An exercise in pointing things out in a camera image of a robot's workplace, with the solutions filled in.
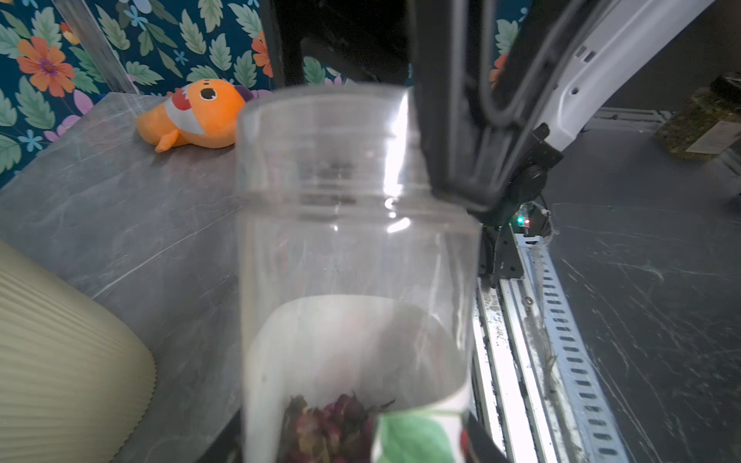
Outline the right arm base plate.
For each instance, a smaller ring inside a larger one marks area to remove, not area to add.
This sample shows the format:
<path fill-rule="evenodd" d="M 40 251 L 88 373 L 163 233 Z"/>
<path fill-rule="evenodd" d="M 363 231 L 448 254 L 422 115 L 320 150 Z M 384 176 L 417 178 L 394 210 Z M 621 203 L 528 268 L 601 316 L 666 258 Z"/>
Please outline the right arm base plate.
<path fill-rule="evenodd" d="M 524 268 L 509 225 L 484 226 L 480 241 L 479 277 L 485 287 L 499 286 L 502 279 L 521 279 Z"/>

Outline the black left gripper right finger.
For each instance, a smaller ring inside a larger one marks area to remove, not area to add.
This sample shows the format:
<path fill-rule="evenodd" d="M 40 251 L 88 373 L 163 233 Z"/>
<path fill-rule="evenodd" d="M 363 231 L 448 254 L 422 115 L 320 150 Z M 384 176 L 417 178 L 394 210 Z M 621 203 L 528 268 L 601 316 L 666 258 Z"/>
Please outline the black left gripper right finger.
<path fill-rule="evenodd" d="M 462 452 L 466 463 L 509 463 L 505 453 L 496 447 L 474 415 L 469 415 L 465 420 Z"/>

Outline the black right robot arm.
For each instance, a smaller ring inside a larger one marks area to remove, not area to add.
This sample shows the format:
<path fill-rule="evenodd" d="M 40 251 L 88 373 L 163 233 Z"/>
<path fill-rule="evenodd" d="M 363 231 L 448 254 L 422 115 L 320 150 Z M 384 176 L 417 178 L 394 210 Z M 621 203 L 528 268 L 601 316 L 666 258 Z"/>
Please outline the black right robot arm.
<path fill-rule="evenodd" d="M 264 1 L 274 79 L 306 58 L 357 81 L 413 83 L 433 193 L 503 226 L 536 198 L 536 150 L 561 152 L 704 1 L 536 1 L 495 62 L 499 1 Z"/>

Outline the clear jar with white lid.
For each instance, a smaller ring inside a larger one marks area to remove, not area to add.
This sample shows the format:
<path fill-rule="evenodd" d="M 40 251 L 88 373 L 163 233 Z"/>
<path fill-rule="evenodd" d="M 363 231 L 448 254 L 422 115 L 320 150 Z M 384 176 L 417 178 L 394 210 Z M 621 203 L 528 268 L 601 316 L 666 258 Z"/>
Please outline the clear jar with white lid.
<path fill-rule="evenodd" d="M 409 90 L 237 120 L 247 462 L 462 462 L 480 225 L 436 199 Z"/>

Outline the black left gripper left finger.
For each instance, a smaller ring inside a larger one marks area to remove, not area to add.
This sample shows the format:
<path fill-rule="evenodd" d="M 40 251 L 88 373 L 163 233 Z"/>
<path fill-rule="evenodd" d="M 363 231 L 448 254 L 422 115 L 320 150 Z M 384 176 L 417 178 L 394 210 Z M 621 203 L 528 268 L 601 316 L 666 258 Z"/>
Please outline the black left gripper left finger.
<path fill-rule="evenodd" d="M 197 463 L 242 463 L 242 417 L 237 411 Z"/>

